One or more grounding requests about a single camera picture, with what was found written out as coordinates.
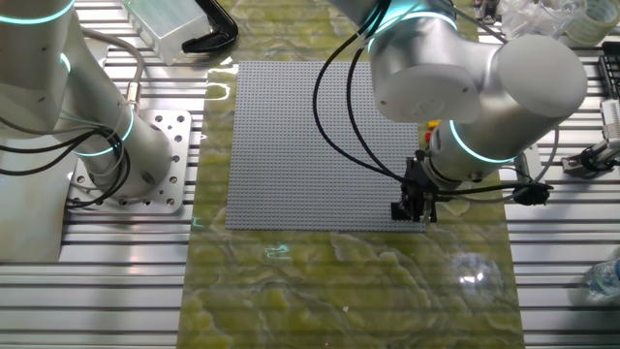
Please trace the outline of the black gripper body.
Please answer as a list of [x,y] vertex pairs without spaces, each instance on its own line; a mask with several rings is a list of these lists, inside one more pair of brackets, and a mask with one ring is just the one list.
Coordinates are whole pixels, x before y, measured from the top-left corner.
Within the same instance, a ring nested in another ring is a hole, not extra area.
[[422,163],[415,158],[408,158],[406,160],[404,178],[405,182],[401,185],[403,194],[417,196],[438,191],[437,185],[427,174]]

